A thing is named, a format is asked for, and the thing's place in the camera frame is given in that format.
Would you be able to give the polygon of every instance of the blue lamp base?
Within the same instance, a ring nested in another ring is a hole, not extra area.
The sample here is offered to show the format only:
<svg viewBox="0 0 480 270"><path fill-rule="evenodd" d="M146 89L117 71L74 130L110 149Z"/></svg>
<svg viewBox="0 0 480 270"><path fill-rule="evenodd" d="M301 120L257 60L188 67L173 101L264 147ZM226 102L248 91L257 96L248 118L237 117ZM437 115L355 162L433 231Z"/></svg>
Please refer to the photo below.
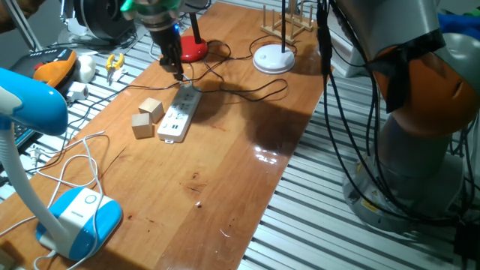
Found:
<svg viewBox="0 0 480 270"><path fill-rule="evenodd" d="M103 196L97 211L97 244L93 230L93 216L101 195L84 187L65 192L50 207L52 214L67 230L67 238L55 240L45 227L38 223L35 231L37 240L46 248L70 260L81 260L92 248L95 254L122 219L122 208L115 200Z"/></svg>

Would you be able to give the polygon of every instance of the red lamp base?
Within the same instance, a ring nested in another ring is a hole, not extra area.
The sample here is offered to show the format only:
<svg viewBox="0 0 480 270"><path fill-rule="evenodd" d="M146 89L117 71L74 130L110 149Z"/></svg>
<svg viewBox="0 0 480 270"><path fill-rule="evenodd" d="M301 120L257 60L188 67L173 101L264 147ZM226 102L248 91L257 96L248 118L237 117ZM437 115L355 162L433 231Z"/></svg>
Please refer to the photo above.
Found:
<svg viewBox="0 0 480 270"><path fill-rule="evenodd" d="M202 39L202 43L195 43L194 36L181 37L181 61L185 63L192 63L199 61L209 52L207 42Z"/></svg>

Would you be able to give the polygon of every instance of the pliers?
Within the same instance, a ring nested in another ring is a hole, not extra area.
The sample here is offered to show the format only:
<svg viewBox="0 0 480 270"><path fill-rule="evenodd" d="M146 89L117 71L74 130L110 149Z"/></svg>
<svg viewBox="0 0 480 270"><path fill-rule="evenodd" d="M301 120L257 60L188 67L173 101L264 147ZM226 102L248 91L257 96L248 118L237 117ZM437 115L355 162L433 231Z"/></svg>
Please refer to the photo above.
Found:
<svg viewBox="0 0 480 270"><path fill-rule="evenodd" d="M123 56L123 53L120 53L120 57L117 62L113 62L115 60L115 55L111 54L108 59L106 60L106 82L109 83L109 85L112 83L112 75L115 71L120 69L123 66L123 63L125 62L125 57Z"/></svg>

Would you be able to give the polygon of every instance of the yellow pliers handle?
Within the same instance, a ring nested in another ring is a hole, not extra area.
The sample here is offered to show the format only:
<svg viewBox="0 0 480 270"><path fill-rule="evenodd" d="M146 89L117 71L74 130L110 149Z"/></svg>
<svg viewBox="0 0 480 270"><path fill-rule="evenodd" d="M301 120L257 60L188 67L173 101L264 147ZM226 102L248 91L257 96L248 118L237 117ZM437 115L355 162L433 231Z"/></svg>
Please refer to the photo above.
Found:
<svg viewBox="0 0 480 270"><path fill-rule="evenodd" d="M122 65L125 63L125 57L123 56L123 53L120 53L120 58L118 59L117 62L113 62L115 60L114 55L110 55L108 59L106 60L106 65L105 68L109 71L111 68L114 68L116 71L122 67Z"/></svg>

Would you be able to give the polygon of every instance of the electrical outlet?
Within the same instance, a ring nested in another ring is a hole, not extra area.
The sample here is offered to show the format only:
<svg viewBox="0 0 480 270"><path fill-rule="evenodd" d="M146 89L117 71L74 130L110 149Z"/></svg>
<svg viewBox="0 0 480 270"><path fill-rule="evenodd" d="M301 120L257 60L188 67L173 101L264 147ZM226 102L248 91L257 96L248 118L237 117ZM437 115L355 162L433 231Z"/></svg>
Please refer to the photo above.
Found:
<svg viewBox="0 0 480 270"><path fill-rule="evenodd" d="M165 143L183 141L202 93L192 85L182 85L160 123L157 134Z"/></svg>

